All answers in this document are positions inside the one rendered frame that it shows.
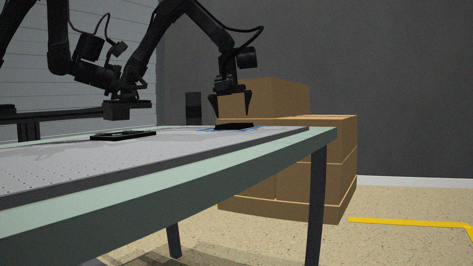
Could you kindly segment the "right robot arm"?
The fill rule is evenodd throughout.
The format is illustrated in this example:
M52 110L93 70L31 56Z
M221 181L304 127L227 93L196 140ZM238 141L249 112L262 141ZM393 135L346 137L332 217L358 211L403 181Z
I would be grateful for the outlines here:
M0 14L0 68L4 62L8 44L22 20L34 6L37 0L9 0ZM69 50L67 0L46 0L48 20L48 69L54 75L74 76L74 81L90 85L96 65L84 62L98 61L105 40L94 35L82 33L78 39L76 49ZM128 48L124 41L120 41L113 51L115 57L120 56Z

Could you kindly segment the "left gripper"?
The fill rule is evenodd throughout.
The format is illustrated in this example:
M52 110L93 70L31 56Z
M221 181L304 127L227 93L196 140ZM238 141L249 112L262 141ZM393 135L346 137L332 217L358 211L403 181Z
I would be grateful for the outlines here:
M214 108L214 111L215 111L215 114L216 114L217 118L219 118L218 98L217 98L217 96L231 95L232 93L243 93L243 92L244 92L244 96L245 96L245 110L246 110L246 116L247 116L248 107L249 107L249 103L250 103L251 96L252 96L252 91L251 90L246 90L246 86L244 84L238 85L238 76L237 76L237 71L236 70L230 69L229 72L226 73L226 77L224 77L224 78L222 77L222 70L220 70L219 72L220 72L220 74L216 75L216 78L215 78L214 82L226 80L228 75L232 75L233 82L230 83L229 87L226 90L223 90L223 91L217 91L217 90L215 90L215 88L213 88L213 92L216 91L217 94L216 95L211 94L211 95L208 96L208 100L210 101L212 107Z

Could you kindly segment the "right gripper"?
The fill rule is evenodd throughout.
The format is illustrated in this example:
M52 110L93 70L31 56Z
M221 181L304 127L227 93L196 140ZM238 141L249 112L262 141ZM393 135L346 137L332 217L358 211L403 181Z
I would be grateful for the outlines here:
M107 59L105 60L104 67L96 65L96 68L93 73L92 82L90 82L91 86L104 89L105 96L108 96L109 93L112 93L111 100L134 97L137 94L137 91L135 90L147 89L147 86L148 86L148 83L145 82L139 76L139 74L137 74L137 72L134 70L134 68L131 67L131 65L127 66L126 71L123 72L122 77L120 78L120 74L121 74L120 71L121 71L122 66L108 64L111 54L113 53L113 51L116 49L117 45L119 44L120 42L118 41L113 46L113 48L109 49L106 55ZM142 85L128 85L130 74L133 77L135 77L139 82L141 82ZM132 93L117 95L117 92L127 91L127 90L129 90Z

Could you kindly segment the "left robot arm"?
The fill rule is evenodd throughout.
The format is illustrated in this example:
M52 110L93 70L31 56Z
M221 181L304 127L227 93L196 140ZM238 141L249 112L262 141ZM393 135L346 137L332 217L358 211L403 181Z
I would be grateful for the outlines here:
M159 43L161 37L172 23L175 23L182 14L187 14L211 40L218 46L221 56L218 57L219 71L222 70L225 59L238 48L234 48L235 41L231 35L223 29L206 11L204 11L194 0L163 0L157 7L156 16L148 32L144 36L140 46L132 55L131 59L123 69L126 71L128 65L143 77L150 57ZM257 68L256 51L254 47L245 47L232 56L226 65L226 72L230 69L236 70L236 62L240 69ZM229 83L233 82L232 75L228 75L226 80L214 82L215 90L226 90ZM128 104L128 103L151 103L151 100L136 100L136 97L120 98L119 100L104 100L108 104Z

